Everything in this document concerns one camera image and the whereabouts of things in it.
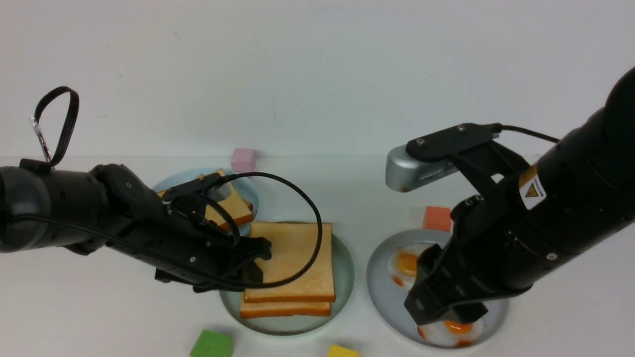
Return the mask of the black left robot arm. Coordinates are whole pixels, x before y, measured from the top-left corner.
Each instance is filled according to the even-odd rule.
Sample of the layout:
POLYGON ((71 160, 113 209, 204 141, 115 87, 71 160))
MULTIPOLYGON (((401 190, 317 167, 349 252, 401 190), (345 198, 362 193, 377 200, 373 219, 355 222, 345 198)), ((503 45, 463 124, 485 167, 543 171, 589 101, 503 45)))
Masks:
POLYGON ((263 282, 256 260, 271 258, 265 238, 224 231, 204 216, 220 173, 186 181, 159 196, 124 165, 90 172, 22 160, 1 168, 1 251, 63 247, 87 256, 109 247, 156 269, 161 282, 242 291, 263 282))

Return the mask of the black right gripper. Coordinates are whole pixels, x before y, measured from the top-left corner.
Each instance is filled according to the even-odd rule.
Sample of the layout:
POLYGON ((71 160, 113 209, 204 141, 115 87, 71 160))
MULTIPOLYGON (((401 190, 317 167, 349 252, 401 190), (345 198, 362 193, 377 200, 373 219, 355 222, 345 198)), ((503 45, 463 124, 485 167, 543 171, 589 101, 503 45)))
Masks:
POLYGON ((544 212, 556 166, 531 165, 500 183, 474 165, 459 169, 481 199, 457 205, 449 243, 417 258, 404 307, 418 325, 474 323, 489 312, 483 301, 523 294, 556 269, 556 237, 544 212))

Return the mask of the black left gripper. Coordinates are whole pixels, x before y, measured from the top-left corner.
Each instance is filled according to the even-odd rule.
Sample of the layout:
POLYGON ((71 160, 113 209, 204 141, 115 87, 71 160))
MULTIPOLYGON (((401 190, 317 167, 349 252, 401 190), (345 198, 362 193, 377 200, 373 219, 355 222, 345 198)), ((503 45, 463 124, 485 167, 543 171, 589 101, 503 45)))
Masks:
POLYGON ((171 187, 165 193, 167 202, 123 165, 99 165, 91 176, 104 199, 100 223, 91 235, 156 267, 157 280, 186 283, 197 293, 239 292, 263 284, 263 271, 255 261, 271 259, 271 242, 241 237, 236 223, 229 223, 225 232, 204 216, 211 206, 229 220, 209 192, 230 185, 235 176, 218 170, 171 187))

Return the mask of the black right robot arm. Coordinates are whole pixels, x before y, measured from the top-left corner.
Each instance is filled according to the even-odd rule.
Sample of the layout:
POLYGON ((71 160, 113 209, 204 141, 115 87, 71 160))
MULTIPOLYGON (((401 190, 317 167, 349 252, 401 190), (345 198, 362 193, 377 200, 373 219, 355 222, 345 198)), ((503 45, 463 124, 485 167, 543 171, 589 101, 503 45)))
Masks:
POLYGON ((634 71, 605 106, 536 163, 495 141, 512 126, 465 123, 408 142, 422 164, 449 164, 477 194, 451 211, 452 236, 427 248, 404 307, 418 325, 472 323, 485 302, 519 296, 634 223, 634 71))

